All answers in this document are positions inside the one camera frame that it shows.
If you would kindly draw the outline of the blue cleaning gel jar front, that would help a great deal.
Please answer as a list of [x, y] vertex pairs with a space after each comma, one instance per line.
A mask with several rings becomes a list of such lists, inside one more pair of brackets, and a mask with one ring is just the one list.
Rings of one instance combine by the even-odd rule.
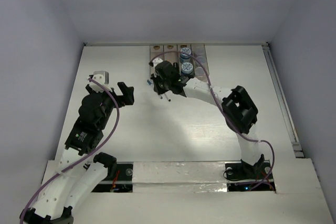
[[194, 66], [191, 62], [184, 62], [181, 65], [181, 74], [183, 75], [193, 75]]

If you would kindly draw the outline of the blue cleaning gel jar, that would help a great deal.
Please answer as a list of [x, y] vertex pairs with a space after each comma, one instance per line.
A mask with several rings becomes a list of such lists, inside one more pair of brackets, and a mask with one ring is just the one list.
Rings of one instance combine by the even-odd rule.
[[179, 59], [181, 63], [190, 62], [192, 51], [189, 47], [183, 47], [179, 53]]
[[194, 66], [191, 62], [184, 62], [181, 65], [181, 74], [183, 75], [193, 75]]

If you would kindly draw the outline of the black capped white marker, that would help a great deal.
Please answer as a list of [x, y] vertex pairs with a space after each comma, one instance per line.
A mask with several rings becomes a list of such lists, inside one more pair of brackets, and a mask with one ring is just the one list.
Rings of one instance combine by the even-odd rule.
[[171, 99], [168, 97], [166, 93], [164, 93], [165, 98], [168, 100], [168, 102], [171, 102]]

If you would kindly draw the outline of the blue cleaning gel jar back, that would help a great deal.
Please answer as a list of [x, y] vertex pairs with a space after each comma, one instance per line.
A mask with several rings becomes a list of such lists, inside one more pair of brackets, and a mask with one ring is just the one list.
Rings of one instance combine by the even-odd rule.
[[179, 53], [179, 59], [181, 63], [190, 62], [192, 51], [189, 47], [183, 47]]

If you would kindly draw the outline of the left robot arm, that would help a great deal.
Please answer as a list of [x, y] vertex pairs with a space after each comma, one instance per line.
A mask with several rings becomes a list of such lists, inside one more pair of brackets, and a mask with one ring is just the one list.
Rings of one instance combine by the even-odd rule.
[[92, 190], [104, 179], [118, 178], [117, 159], [99, 149], [108, 141], [103, 130], [112, 111], [134, 104], [134, 88], [119, 82], [117, 95], [104, 82], [89, 81], [58, 167], [20, 214], [21, 223], [73, 223], [73, 213]]

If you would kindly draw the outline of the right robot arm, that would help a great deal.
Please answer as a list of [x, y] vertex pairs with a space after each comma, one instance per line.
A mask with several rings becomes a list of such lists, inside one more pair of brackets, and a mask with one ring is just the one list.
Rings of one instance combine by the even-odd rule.
[[261, 171], [264, 156], [258, 141], [249, 138], [250, 129], [257, 122], [258, 109], [242, 86], [234, 89], [213, 86], [198, 78], [184, 76], [169, 62], [160, 58], [149, 63], [153, 68], [150, 79], [158, 95], [171, 91], [186, 98], [194, 98], [215, 105], [223, 114], [226, 124], [238, 137], [241, 150], [241, 171], [253, 178]]

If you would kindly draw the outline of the clear four-compartment organizer tray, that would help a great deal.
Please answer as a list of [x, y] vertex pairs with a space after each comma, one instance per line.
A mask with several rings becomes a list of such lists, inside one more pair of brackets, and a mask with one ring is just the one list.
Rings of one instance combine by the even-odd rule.
[[[163, 60], [167, 60], [169, 61], [171, 64], [173, 64], [174, 62], [177, 62], [179, 65], [179, 70], [181, 70], [181, 65], [182, 63], [180, 62], [179, 59], [179, 53], [177, 53], [177, 51], [180, 51], [181, 48], [183, 47], [189, 47], [192, 51], [192, 55], [196, 58], [197, 55], [194, 53], [193, 51], [193, 47], [197, 47], [197, 46], [204, 46], [204, 44], [166, 44], [166, 45], [151, 45], [150, 46], [150, 60], [152, 60], [155, 56], [159, 55], [160, 53], [166, 52], [166, 54], [160, 55], [159, 58], [163, 59]], [[191, 58], [190, 62], [193, 64], [194, 66], [194, 71], [196, 67], [201, 67], [198, 66], [196, 64], [196, 60], [194, 58]], [[209, 74], [209, 68], [208, 68], [208, 61], [206, 66], [204, 66], [206, 72]]]

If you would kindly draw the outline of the white foam front board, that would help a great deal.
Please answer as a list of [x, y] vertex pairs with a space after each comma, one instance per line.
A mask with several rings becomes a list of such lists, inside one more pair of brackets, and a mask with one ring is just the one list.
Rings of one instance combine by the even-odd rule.
[[275, 191], [228, 192], [222, 162], [136, 162], [133, 192], [92, 193], [75, 223], [332, 223], [309, 159], [280, 160]]

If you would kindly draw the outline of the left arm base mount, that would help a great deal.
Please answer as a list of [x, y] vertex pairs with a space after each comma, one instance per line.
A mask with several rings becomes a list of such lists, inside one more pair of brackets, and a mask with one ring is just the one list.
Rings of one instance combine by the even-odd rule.
[[102, 180], [93, 193], [131, 193], [133, 192], [133, 163], [117, 163], [113, 177]]

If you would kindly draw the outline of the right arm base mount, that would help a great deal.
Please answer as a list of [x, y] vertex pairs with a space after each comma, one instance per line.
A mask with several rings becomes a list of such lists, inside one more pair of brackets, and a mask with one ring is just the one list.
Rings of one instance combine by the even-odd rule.
[[229, 192], [248, 191], [276, 191], [274, 178], [270, 174], [258, 187], [255, 186], [262, 181], [270, 170], [270, 162], [266, 161], [254, 172], [246, 172], [243, 165], [239, 163], [226, 163], [223, 177], [227, 180], [227, 190]]

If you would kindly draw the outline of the metal rail right side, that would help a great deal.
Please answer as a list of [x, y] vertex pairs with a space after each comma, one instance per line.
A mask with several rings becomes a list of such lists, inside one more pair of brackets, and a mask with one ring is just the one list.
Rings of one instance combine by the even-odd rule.
[[284, 94], [284, 91], [280, 83], [280, 79], [279, 79], [279, 76], [276, 70], [276, 66], [275, 66], [275, 63], [274, 63], [274, 60], [271, 54], [270, 47], [268, 44], [265, 44], [265, 45], [262, 45], [262, 49], [263, 49], [266, 63], [267, 63], [267, 66], [268, 66], [268, 69], [271, 75], [273, 85], [275, 88], [275, 93], [276, 93], [276, 96], [279, 102], [282, 117], [284, 119], [286, 129], [289, 134], [293, 152], [296, 158], [305, 158], [304, 151], [301, 147], [301, 144], [300, 144], [300, 141], [299, 141], [296, 129], [295, 129], [295, 125], [293, 123], [293, 120], [292, 120], [292, 117], [289, 111], [289, 107], [287, 105], [285, 94]]

